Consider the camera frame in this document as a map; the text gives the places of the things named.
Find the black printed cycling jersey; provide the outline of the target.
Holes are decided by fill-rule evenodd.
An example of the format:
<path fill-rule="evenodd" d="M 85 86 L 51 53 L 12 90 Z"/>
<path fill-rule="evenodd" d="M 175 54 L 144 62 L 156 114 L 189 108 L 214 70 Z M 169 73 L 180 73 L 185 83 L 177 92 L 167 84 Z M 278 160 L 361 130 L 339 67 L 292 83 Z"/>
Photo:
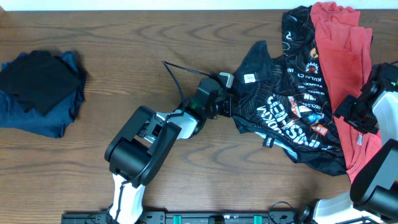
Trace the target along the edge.
<path fill-rule="evenodd" d="M 256 42 L 233 73 L 239 98 L 233 120 L 240 133 L 256 133 L 263 145 L 280 146 L 294 163 L 324 174 L 346 173 L 320 66 L 311 7 L 282 16 L 283 54 L 272 58 L 266 41 Z"/>

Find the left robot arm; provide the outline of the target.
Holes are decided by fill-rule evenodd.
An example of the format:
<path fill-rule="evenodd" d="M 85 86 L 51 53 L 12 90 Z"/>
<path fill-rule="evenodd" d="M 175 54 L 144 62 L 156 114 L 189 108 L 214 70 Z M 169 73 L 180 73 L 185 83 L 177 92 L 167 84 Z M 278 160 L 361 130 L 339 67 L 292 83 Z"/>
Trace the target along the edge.
<path fill-rule="evenodd" d="M 209 119 L 230 117 L 234 77 L 220 73 L 202 78 L 189 100 L 170 113 L 140 106 L 106 149 L 104 158 L 115 184 L 107 223 L 135 223 L 143 213 L 146 185 L 156 176 L 178 139 L 197 135 Z"/>

